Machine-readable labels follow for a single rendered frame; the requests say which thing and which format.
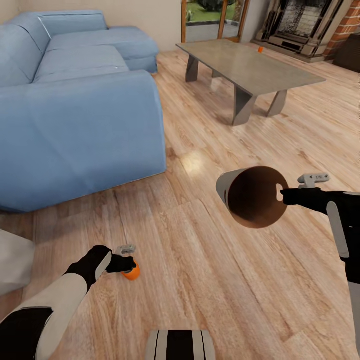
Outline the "robot trunk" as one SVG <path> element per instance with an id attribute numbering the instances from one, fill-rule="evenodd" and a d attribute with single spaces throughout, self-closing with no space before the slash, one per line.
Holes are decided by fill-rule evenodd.
<path id="1" fill-rule="evenodd" d="M 144 360 L 216 360 L 216 356 L 208 330 L 153 330 Z"/>

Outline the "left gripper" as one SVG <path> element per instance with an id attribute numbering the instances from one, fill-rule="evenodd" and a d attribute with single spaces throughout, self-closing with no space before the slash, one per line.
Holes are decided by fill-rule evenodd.
<path id="1" fill-rule="evenodd" d="M 117 266 L 112 271 L 106 271 L 107 273 L 121 273 L 124 271 L 132 271 L 132 268 L 137 267 L 137 263 L 134 261 L 134 258 L 132 256 L 129 257 L 122 257 L 117 256 L 118 262 Z"/>

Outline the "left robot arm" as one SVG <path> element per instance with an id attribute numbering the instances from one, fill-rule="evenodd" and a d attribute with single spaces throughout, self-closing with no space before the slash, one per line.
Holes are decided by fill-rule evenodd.
<path id="1" fill-rule="evenodd" d="M 22 303 L 0 322 L 0 360 L 49 360 L 83 299 L 106 271 L 132 271 L 134 244 L 92 248 L 52 285 Z"/>

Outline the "trash can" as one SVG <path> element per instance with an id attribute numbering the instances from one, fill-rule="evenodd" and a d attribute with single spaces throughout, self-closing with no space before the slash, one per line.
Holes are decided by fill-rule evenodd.
<path id="1" fill-rule="evenodd" d="M 277 184 L 289 189 L 276 169 L 257 165 L 223 173 L 215 188 L 231 216 L 249 229 L 263 229 L 276 223 L 288 205 L 277 199 Z"/>

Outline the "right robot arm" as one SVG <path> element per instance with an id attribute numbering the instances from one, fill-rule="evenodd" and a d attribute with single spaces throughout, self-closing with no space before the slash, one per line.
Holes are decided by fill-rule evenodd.
<path id="1" fill-rule="evenodd" d="M 323 191 L 316 183 L 328 182 L 327 173 L 300 176 L 298 188 L 285 188 L 285 205 L 300 205 L 328 215 L 350 291 L 357 353 L 360 357 L 360 192 Z"/>

